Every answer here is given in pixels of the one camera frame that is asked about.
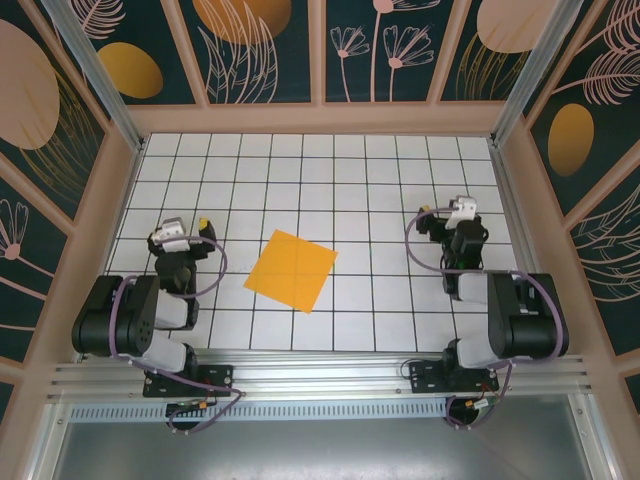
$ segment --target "orange paper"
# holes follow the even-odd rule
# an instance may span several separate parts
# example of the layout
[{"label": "orange paper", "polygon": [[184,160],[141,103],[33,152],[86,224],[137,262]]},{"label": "orange paper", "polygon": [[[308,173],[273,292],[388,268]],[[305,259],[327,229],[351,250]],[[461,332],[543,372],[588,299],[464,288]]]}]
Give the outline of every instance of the orange paper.
[{"label": "orange paper", "polygon": [[338,252],[276,230],[244,286],[311,313],[337,256]]}]

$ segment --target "purple cable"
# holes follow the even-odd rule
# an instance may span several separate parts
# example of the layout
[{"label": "purple cable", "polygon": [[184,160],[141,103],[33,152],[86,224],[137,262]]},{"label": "purple cable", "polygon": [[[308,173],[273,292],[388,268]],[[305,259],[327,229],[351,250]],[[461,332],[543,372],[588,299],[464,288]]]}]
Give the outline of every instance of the purple cable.
[{"label": "purple cable", "polygon": [[[409,242],[409,235],[411,234],[411,230],[413,229],[414,225],[418,222],[418,220],[420,220],[421,218],[424,218],[424,217],[426,217],[428,215],[434,214],[434,213],[452,213],[452,212],[455,212],[455,211],[457,211],[456,208],[434,208],[432,210],[427,210],[427,211],[424,211],[424,212],[420,212],[418,215],[416,215],[416,217],[413,218],[409,222],[409,224],[407,225],[407,228],[406,228],[406,230],[404,232],[404,246],[407,249],[407,255],[409,255],[409,258],[411,258],[411,260],[416,262],[418,265],[420,265],[423,268],[426,268],[427,270],[431,270],[432,272],[447,273],[447,274],[453,274],[453,275],[461,275],[463,273],[488,273],[488,270],[480,270],[480,269],[477,269],[477,270],[454,270],[454,269],[433,267],[433,266],[427,265],[426,263],[424,263],[421,260],[419,260],[414,255],[414,253],[411,251],[411,243]],[[538,293],[540,293],[540,295],[542,296],[542,299],[544,300],[544,302],[547,304],[547,306],[551,310],[551,315],[553,316],[553,321],[554,321],[555,326],[556,326],[556,345],[555,345],[553,351],[551,352],[551,354],[548,357],[541,358],[541,359],[538,359],[538,360],[523,359],[523,360],[518,360],[518,363],[525,363],[525,364],[546,363],[546,362],[550,362],[550,361],[554,360],[555,358],[557,358],[560,355],[560,350],[562,350],[562,343],[564,341],[564,331],[562,329],[562,319],[560,317],[560,311],[558,310],[558,307],[556,306],[556,304],[554,303],[553,299],[551,298],[551,295],[549,295],[549,292],[547,292],[544,289],[544,287],[540,284],[540,282],[538,282],[531,275],[529,275],[526,272],[521,272],[519,270],[510,270],[507,273],[509,273],[510,275],[517,275],[519,277],[524,278],[525,280],[527,280],[533,286],[533,288],[535,288],[538,291]],[[508,386],[509,386],[509,380],[511,379],[511,371],[513,370],[513,365],[514,365],[514,363],[509,361],[509,366],[508,366],[509,369],[507,370],[507,375],[506,375],[506,377],[504,379],[504,384],[502,385],[502,391],[500,392],[500,401],[502,401],[502,399],[504,398],[504,396],[507,393],[507,389],[508,389]],[[496,365],[495,368],[502,368],[504,366],[505,365],[503,364],[503,362],[500,362],[499,366]],[[466,426],[467,430],[471,430],[471,426],[470,425],[463,425],[462,422],[456,420],[455,418],[453,418],[449,414],[449,412],[451,410],[451,405],[453,404],[453,401],[456,398],[457,397],[455,395],[453,395],[447,400],[447,405],[446,405],[446,409],[445,409],[445,414],[446,414],[445,420],[452,427]],[[479,427],[484,422],[486,422],[489,418],[491,418],[496,406],[497,405],[495,405],[491,409],[491,411],[489,411],[489,413],[487,413],[478,422],[476,422],[474,424],[474,428]]]},{"label": "purple cable", "polygon": [[[220,252],[222,253],[222,259],[223,259],[223,266],[222,269],[220,271],[220,276],[217,278],[217,280],[209,287],[207,287],[205,290],[201,291],[201,292],[197,292],[188,296],[180,296],[180,295],[176,295],[180,298],[194,298],[196,296],[200,296],[203,295],[209,291],[211,291],[213,288],[215,288],[219,283],[220,280],[222,280],[222,277],[224,276],[224,273],[227,270],[227,256],[224,253],[224,250],[217,244],[215,243],[213,240],[210,240],[208,238],[201,238],[201,237],[191,237],[191,236],[187,236],[187,237],[179,237],[177,239],[171,239],[173,241],[175,240],[203,240],[207,243],[211,243],[213,245],[216,245],[217,248],[220,250]],[[129,276],[126,277],[118,286],[118,288],[116,289],[116,294],[115,294],[115,298],[113,300],[113,307],[111,308],[111,315],[109,317],[109,352],[111,353],[111,356],[118,359],[118,360],[124,360],[124,361],[130,361],[131,364],[134,367],[140,368],[142,370],[153,370],[157,373],[159,373],[160,375],[163,375],[167,378],[170,378],[171,380],[174,380],[176,382],[180,382],[180,383],[184,383],[185,385],[190,385],[192,387],[196,387],[196,388],[202,388],[204,390],[207,391],[216,391],[216,392],[230,392],[230,393],[235,393],[237,394],[236,398],[234,398],[231,402],[229,402],[224,408],[222,408],[216,415],[214,415],[212,418],[210,418],[209,420],[207,420],[206,422],[201,422],[198,425],[196,425],[195,427],[193,427],[190,430],[178,430],[175,425],[173,424],[173,420],[175,419],[176,415],[178,415],[180,412],[180,410],[176,410],[175,412],[173,412],[173,414],[169,417],[169,426],[171,427],[173,433],[178,433],[180,432],[183,435],[189,435],[190,433],[197,433],[200,432],[202,430],[204,430],[205,428],[213,425],[220,417],[222,417],[224,414],[227,413],[227,411],[233,407],[236,403],[238,403],[238,401],[240,400],[240,398],[242,397],[242,391],[238,390],[237,388],[229,388],[229,387],[217,387],[215,385],[208,385],[206,383],[199,383],[199,382],[194,382],[193,380],[189,380],[186,378],[182,378],[178,375],[175,375],[174,373],[171,372],[167,372],[166,370],[161,370],[161,369],[156,369],[154,367],[150,367],[147,365],[144,365],[143,363],[140,362],[136,362],[133,359],[128,359],[127,357],[122,357],[120,356],[120,354],[118,353],[118,350],[116,349],[116,320],[118,318],[118,309],[120,308],[120,302],[122,301],[122,296],[124,295],[124,291],[127,287],[127,285],[129,285],[131,282],[133,282],[137,277],[136,276]]]}]

